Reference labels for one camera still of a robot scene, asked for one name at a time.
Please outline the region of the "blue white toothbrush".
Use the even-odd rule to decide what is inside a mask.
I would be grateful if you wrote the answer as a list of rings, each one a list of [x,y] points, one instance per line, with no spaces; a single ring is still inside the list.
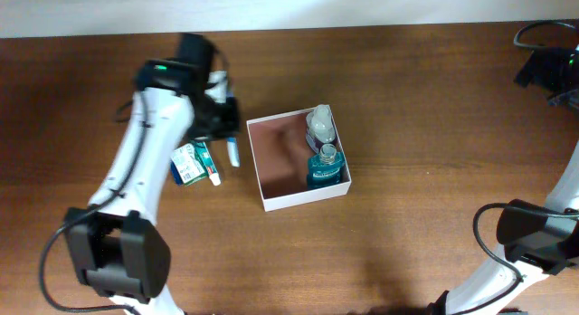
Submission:
[[[240,167],[241,161],[240,161],[240,157],[239,157],[239,148],[238,148],[238,142],[237,142],[236,137],[229,137],[226,140],[226,147],[227,147],[227,153],[228,153],[228,157],[230,160],[230,164],[233,167]]]

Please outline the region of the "clear sanitizer bottle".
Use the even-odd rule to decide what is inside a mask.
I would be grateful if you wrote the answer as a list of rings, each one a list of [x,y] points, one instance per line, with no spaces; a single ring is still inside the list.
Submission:
[[[316,154],[323,145],[335,143],[337,134],[328,105],[317,105],[307,115],[306,122],[306,141]]]

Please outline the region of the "blue mouthwash bottle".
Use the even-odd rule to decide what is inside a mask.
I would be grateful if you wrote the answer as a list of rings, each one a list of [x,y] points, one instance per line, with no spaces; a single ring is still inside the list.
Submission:
[[[344,154],[338,151],[335,145],[324,144],[317,155],[308,160],[308,189],[339,184],[345,163]]]

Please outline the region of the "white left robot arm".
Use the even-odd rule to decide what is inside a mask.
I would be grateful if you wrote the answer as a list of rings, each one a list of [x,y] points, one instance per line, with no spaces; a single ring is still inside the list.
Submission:
[[[112,166],[84,208],[70,208],[63,235],[80,284],[109,299],[107,310],[180,314],[168,286],[170,249],[156,229],[171,155],[187,138],[233,138],[240,112],[218,48],[184,33],[176,54],[148,60],[135,78],[132,110]]]

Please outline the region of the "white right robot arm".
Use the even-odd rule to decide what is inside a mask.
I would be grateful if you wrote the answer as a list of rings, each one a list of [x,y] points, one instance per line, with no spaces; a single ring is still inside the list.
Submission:
[[[498,209],[489,249],[479,233],[481,216]],[[511,303],[530,286],[578,265],[578,156],[573,154],[543,205],[520,199],[481,207],[473,217],[475,239],[487,260],[460,286],[426,308],[429,314],[511,314]]]

